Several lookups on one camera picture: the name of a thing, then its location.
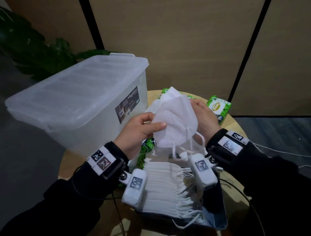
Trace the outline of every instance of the person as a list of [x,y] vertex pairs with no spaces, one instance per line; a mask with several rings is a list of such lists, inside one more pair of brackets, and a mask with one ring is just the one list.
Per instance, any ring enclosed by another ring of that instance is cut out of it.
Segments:
[[[230,155],[217,146],[227,130],[222,129],[215,114],[200,100],[191,100],[198,119],[198,132],[205,138],[219,166],[233,175],[250,196],[265,235],[291,234],[308,230],[310,213],[310,179],[300,175],[292,162],[281,157],[269,158],[249,142],[240,153]],[[137,155],[144,139],[165,129],[165,123],[144,125],[154,114],[147,112],[132,117],[114,142],[105,144],[109,152],[126,163]],[[194,136],[199,143],[201,138]],[[121,172],[111,178],[98,176],[85,162],[69,180],[57,180],[44,193],[44,200],[15,216],[0,235],[87,235],[100,218],[104,198],[119,184]],[[263,235],[258,219],[249,211],[237,235]]]

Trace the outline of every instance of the person's left arm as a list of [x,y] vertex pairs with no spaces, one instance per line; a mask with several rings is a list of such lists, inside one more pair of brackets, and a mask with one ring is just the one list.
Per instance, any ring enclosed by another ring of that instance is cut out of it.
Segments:
[[[127,164],[139,153],[144,139],[166,127],[165,123],[144,125],[153,117],[151,112],[132,117],[115,141],[105,147]],[[68,181],[60,179],[53,183],[42,202],[15,216],[0,235],[87,235],[100,218],[99,207],[105,197],[117,188],[122,172],[118,169],[106,180],[85,162]]]

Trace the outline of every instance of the table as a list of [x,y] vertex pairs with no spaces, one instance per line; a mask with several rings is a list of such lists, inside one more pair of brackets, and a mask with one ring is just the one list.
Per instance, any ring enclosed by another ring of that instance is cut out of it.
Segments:
[[[148,91],[148,105],[150,105],[155,99],[159,97],[161,90]],[[199,96],[182,92],[185,95],[191,95],[196,99],[201,99],[204,103],[207,100]],[[227,114],[224,122],[222,123],[222,128],[227,130],[233,130],[242,136],[246,137],[246,134],[239,126],[239,124]],[[75,169],[82,165],[85,161],[85,157],[80,157],[75,153],[66,150],[59,168],[59,178],[69,179]],[[243,190],[244,187],[229,173],[225,171],[220,171],[220,176],[223,179],[230,180],[236,187]],[[243,218],[248,211],[248,202],[240,195],[234,188],[227,184],[222,184],[223,197],[225,202],[226,213],[228,217],[228,223],[231,231],[234,231],[242,222]],[[122,189],[117,189],[114,192],[115,197],[122,196]],[[144,222],[143,219],[133,210],[130,206],[123,204],[120,199],[117,199],[118,209],[122,216],[122,222],[125,231],[128,235],[141,235],[141,236],[156,236],[162,234],[177,235],[180,230],[177,228],[169,228],[169,226],[159,225],[156,222]],[[119,218],[112,200],[104,201],[103,205],[100,207],[101,218],[94,229],[88,235],[121,235],[121,229],[119,226]],[[197,235],[217,235],[216,231],[213,229],[206,229],[200,232],[187,232],[189,234]],[[222,231],[222,235],[231,235],[229,230]]]

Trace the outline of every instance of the black wall trim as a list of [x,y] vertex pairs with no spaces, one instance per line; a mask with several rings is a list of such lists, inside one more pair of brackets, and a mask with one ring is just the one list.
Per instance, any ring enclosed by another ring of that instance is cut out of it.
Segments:
[[263,20],[265,19],[265,16],[266,16],[266,13],[267,13],[267,10],[269,8],[269,5],[270,5],[270,2],[271,0],[265,0],[263,6],[262,6],[262,9],[261,9],[261,12],[260,12],[260,15],[258,17],[258,20],[257,20],[257,23],[256,23],[256,26],[254,28],[254,32],[252,34],[252,37],[249,41],[249,44],[247,46],[247,49],[245,51],[245,55],[244,55],[244,58],[242,60],[242,63],[241,63],[241,66],[240,66],[240,69],[238,71],[238,74],[236,76],[236,79],[235,79],[235,82],[233,84],[233,87],[232,87],[232,90],[231,90],[231,93],[229,95],[229,98],[228,98],[228,102],[231,102],[232,101],[232,98],[234,96],[234,93],[236,91],[236,88],[238,87],[238,84],[239,84],[239,81],[240,81],[240,78],[242,76],[242,73],[244,71],[244,68],[245,68],[245,65],[249,59],[249,56],[252,52],[252,49],[253,49],[253,46],[254,46],[254,43],[256,41],[256,38],[257,38],[257,35],[259,33],[259,30],[260,30],[260,27],[263,23]]
[[91,35],[97,49],[105,49],[103,41],[96,24],[96,20],[92,11],[89,0],[79,0],[87,25],[91,31]]
[[232,116],[232,117],[257,117],[257,118],[311,118],[311,115],[305,115],[305,116]]

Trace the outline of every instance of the wooden wall panel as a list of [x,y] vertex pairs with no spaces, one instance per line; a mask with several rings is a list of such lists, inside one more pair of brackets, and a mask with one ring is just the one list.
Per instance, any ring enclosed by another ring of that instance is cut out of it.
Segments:
[[28,19],[53,43],[66,39],[74,53],[94,49],[89,27],[78,0],[6,0],[11,10]]
[[311,115],[311,1],[272,0],[231,115]]
[[148,58],[148,90],[224,99],[263,2],[90,0],[105,48]]

